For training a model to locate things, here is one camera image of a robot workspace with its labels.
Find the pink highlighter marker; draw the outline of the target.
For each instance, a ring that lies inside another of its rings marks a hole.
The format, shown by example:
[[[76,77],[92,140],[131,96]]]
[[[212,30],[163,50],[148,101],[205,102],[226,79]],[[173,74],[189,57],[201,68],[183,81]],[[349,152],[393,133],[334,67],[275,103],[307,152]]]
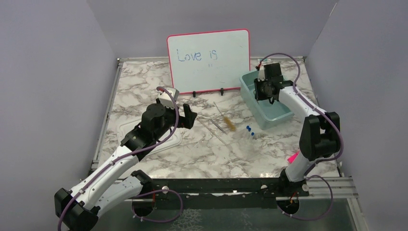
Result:
[[[291,164],[295,159],[296,159],[296,157],[299,155],[299,151],[298,152],[296,152],[295,154],[293,154],[293,155],[291,155],[288,159],[287,159],[287,161],[289,162],[289,164]]]

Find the brown test tube brush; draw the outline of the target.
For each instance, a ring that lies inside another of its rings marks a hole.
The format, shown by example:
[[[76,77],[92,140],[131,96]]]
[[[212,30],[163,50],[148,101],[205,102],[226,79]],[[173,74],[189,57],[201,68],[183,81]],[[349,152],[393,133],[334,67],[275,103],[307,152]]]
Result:
[[[232,121],[231,121],[227,116],[225,116],[225,115],[221,112],[221,110],[220,110],[219,107],[217,106],[216,102],[213,102],[213,104],[214,104],[214,106],[216,107],[216,109],[218,110],[218,112],[220,113],[220,115],[223,117],[223,121],[224,121],[225,124],[228,126],[228,128],[229,128],[231,131],[236,131],[236,126],[232,123]]]

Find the white bin lid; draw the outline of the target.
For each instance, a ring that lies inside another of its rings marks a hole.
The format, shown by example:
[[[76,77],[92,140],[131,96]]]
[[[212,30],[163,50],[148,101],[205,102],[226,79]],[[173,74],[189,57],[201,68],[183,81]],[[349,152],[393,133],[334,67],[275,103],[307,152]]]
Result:
[[[116,127],[118,144],[126,147],[130,152],[159,144],[153,149],[135,154],[140,160],[150,153],[170,149],[181,144],[182,137],[179,130],[173,127],[159,129],[160,137],[152,132],[141,129],[141,119],[127,120]]]

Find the black front mounting rail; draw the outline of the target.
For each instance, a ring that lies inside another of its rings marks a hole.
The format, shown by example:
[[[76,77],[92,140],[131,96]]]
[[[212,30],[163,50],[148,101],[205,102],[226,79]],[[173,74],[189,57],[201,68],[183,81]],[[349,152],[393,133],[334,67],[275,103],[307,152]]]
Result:
[[[278,178],[153,179],[143,180],[141,193],[132,196],[133,216],[142,221],[154,210],[176,210],[178,218],[187,209],[277,209],[287,217],[312,221],[329,214],[335,199],[359,197],[352,178],[319,175],[300,182]],[[321,215],[299,217],[301,200],[328,199]]]

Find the teal plastic bin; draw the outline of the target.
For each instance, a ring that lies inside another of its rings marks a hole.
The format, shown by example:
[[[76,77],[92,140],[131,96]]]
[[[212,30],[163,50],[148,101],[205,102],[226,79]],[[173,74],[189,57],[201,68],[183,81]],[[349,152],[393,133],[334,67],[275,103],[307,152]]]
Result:
[[[270,104],[268,100],[257,101],[255,99],[254,81],[257,76],[256,71],[250,71],[240,77],[240,94],[258,126],[262,130],[268,130],[293,118],[294,113],[282,103],[275,101]]]

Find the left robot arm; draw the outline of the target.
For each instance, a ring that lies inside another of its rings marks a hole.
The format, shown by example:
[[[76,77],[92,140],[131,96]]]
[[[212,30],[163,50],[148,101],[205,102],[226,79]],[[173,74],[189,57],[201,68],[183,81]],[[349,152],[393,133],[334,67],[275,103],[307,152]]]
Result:
[[[146,197],[151,193],[152,179],[141,170],[134,171],[123,182],[115,181],[135,166],[154,148],[164,144],[178,128],[191,129],[197,113],[183,105],[184,116],[177,106],[150,104],[141,122],[125,135],[120,145],[86,179],[69,190],[61,188],[54,195],[57,229],[66,225],[71,231],[90,231],[99,218],[122,201]]]

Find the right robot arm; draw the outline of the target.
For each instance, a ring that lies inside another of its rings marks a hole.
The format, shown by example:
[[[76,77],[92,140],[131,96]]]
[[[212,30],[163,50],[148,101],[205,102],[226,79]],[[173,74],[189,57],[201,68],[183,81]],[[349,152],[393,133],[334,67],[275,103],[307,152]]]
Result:
[[[280,102],[303,120],[298,156],[285,168],[278,182],[278,191],[285,196],[301,188],[305,176],[323,159],[341,149],[340,118],[310,101],[291,80],[284,80],[279,63],[258,65],[254,80],[255,99]]]

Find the pink framed whiteboard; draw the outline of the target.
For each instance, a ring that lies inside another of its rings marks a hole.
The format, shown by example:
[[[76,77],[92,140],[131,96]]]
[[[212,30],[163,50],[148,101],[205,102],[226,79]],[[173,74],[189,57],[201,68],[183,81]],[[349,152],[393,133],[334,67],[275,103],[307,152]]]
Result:
[[[251,69],[247,29],[170,35],[166,43],[172,86],[180,94],[238,90]]]

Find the green white marker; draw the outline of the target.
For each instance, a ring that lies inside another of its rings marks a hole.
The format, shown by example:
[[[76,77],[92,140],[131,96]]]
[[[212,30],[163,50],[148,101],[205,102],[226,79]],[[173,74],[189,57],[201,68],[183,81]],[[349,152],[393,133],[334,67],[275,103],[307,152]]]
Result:
[[[270,62],[271,58],[266,58],[266,59],[258,59],[258,62]]]

